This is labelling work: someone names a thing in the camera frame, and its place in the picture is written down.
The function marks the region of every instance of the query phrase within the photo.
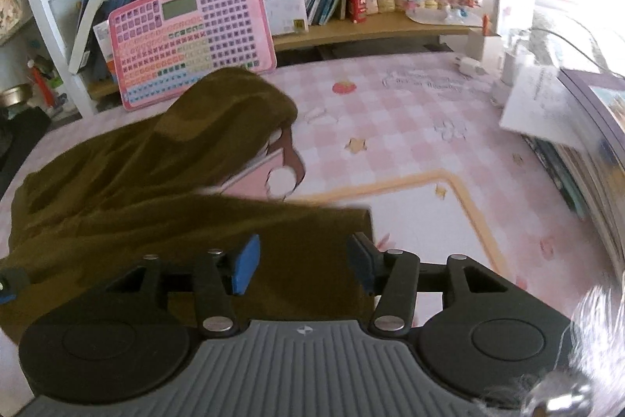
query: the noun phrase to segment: cartoon strawberry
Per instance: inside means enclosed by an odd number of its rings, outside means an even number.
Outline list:
[[[336,82],[332,86],[332,92],[335,94],[349,94],[354,90],[356,90],[355,83],[350,81]]]

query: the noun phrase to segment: small white box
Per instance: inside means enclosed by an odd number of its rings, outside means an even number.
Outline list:
[[[308,32],[304,0],[265,0],[265,12],[272,36]]]
[[[498,73],[504,53],[501,36],[484,36],[481,29],[470,29],[469,40],[464,53],[471,59],[479,60],[489,73]]]

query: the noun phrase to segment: paper sheet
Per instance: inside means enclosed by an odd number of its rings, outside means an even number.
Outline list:
[[[520,71],[499,126],[503,129],[583,150],[570,121],[568,96],[555,66],[528,66]]]

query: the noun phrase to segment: cable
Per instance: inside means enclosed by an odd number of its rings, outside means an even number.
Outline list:
[[[552,34],[554,36],[557,36],[558,38],[560,38],[561,40],[566,41],[570,46],[572,46],[573,48],[575,48],[575,50],[577,50],[581,55],[583,55],[584,57],[586,57],[586,59],[588,59],[590,62],[592,62],[595,66],[597,66],[600,70],[605,71],[607,73],[610,73],[611,75],[614,75],[615,77],[619,77],[620,79],[625,79],[625,77],[623,77],[622,75],[615,73],[614,71],[610,70],[609,68],[606,68],[605,66],[602,66],[601,64],[599,64],[598,62],[595,62],[594,59],[592,59],[591,57],[588,56],[588,54],[584,53],[582,50],[580,50],[579,48],[577,48],[575,45],[573,45],[573,43],[571,43],[568,39],[566,39],[564,36],[558,34],[557,32],[553,32],[549,29],[543,29],[542,27],[531,27],[529,29],[530,31],[543,31],[543,32],[548,32],[549,34]]]

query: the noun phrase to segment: gray ribbed plate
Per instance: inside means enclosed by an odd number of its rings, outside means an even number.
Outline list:
[[[372,338],[354,320],[253,321],[204,341],[173,381],[108,406],[40,396],[21,417],[478,417],[427,377],[407,345]]]

